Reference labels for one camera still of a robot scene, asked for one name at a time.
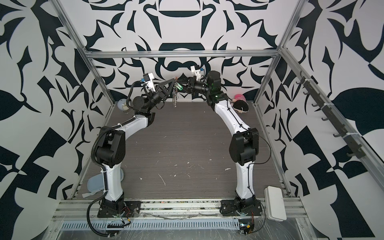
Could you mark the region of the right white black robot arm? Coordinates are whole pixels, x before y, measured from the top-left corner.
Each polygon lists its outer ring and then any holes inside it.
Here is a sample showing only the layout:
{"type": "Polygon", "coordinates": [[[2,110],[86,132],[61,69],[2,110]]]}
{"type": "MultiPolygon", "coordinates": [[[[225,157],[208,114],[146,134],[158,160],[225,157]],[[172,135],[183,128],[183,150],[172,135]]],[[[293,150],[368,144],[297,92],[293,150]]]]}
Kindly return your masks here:
{"type": "Polygon", "coordinates": [[[232,107],[230,98],[222,91],[220,73],[210,71],[204,81],[198,76],[176,81],[176,89],[205,96],[207,104],[223,120],[232,135],[229,153],[237,171],[235,204],[239,211],[255,206],[252,174],[259,152],[259,133],[257,129],[251,129],[232,107]]]}

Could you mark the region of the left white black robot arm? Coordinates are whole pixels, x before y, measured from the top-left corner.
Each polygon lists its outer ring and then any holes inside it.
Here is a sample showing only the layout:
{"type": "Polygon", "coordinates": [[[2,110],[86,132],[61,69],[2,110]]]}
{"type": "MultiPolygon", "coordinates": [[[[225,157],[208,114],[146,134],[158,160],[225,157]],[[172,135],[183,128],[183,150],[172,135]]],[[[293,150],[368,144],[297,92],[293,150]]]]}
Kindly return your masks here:
{"type": "Polygon", "coordinates": [[[114,210],[122,209],[124,205],[124,191],[121,186],[121,163],[126,154],[126,140],[136,132],[150,126],[155,119],[151,112],[159,103],[165,102],[173,91],[178,78],[158,83],[154,90],[148,90],[148,82],[136,81],[132,86],[141,85],[146,95],[131,99],[133,90],[126,99],[123,99],[122,110],[134,111],[129,120],[118,123],[113,127],[105,126],[92,147],[92,162],[102,170],[104,180],[104,193],[102,204],[114,210]]]}

